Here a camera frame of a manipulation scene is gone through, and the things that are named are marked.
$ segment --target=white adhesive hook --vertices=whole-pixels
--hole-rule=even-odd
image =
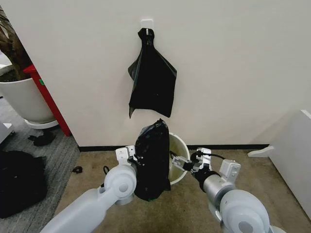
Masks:
[[[150,28],[150,29],[154,29],[154,20],[153,19],[142,19],[140,21],[140,28]]]

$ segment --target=white furniture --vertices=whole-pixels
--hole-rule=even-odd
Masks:
[[[300,110],[265,149],[250,157],[269,157],[311,218],[311,114]]]
[[[0,122],[0,143],[5,140],[5,138],[13,131],[13,126],[11,123],[1,123]]]

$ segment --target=black plastic bag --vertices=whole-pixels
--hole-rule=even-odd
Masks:
[[[135,195],[143,200],[158,198],[171,189],[169,176],[169,129],[163,120],[143,128],[135,144],[137,185]]]
[[[141,50],[137,60],[128,68],[134,80],[129,102],[130,118],[135,109],[151,109],[170,117],[177,71],[155,49],[154,31],[142,28],[138,32]]]
[[[0,151],[0,217],[9,217],[44,199],[44,157]]]

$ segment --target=trash can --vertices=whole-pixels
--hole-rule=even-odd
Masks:
[[[190,154],[186,143],[177,135],[170,132],[170,151],[176,153],[178,156],[184,157],[190,160]],[[170,172],[169,180],[171,185],[179,182],[186,175],[187,171],[182,171],[176,168],[172,164],[172,159],[170,157]]]

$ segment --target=black baseboard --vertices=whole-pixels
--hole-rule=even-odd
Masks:
[[[188,149],[196,150],[199,147],[208,148],[211,150],[261,150],[269,144],[245,144],[245,145],[187,145]],[[87,151],[108,151],[116,150],[125,146],[96,146],[96,147],[78,147],[80,152]]]

